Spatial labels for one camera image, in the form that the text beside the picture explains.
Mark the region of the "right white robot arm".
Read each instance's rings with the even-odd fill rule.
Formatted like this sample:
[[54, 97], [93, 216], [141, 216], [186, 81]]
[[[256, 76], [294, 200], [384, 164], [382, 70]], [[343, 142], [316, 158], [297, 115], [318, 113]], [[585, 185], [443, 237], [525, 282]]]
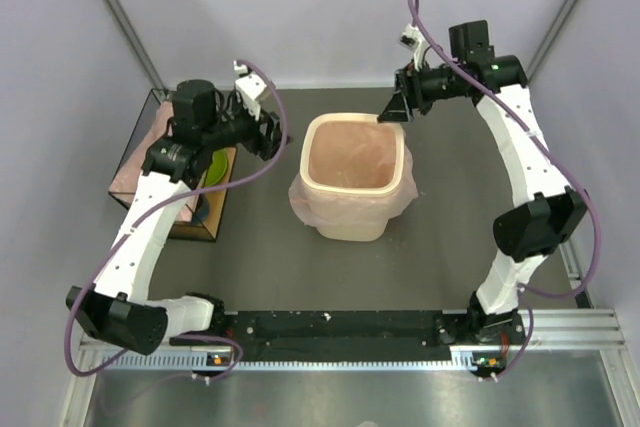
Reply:
[[587, 208], [542, 153], [545, 141], [524, 130], [538, 124], [520, 60], [496, 55], [484, 20], [451, 27], [449, 39], [453, 62], [432, 67], [426, 60], [426, 38], [417, 26], [405, 27], [400, 41], [412, 59], [396, 71], [393, 96], [378, 120], [409, 122], [416, 113], [427, 114], [437, 101], [467, 97], [490, 129], [513, 206], [493, 222], [497, 253], [485, 281], [472, 293], [465, 323], [458, 332], [448, 324], [440, 328], [446, 343], [463, 338], [487, 343], [514, 325], [520, 287], [568, 240]]

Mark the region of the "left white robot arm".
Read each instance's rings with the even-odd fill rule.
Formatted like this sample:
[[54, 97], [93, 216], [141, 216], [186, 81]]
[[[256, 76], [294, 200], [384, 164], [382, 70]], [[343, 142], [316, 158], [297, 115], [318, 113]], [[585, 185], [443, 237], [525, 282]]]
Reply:
[[149, 284], [174, 222], [187, 201], [204, 193], [215, 152], [243, 145], [273, 165], [287, 138], [283, 113], [260, 105], [273, 85], [255, 71], [239, 76], [224, 97], [206, 80], [181, 82], [172, 115], [147, 149], [133, 200], [105, 264], [66, 297], [69, 322], [91, 338], [153, 353], [166, 339], [194, 332], [205, 343], [226, 334], [219, 302], [199, 295], [152, 301]]

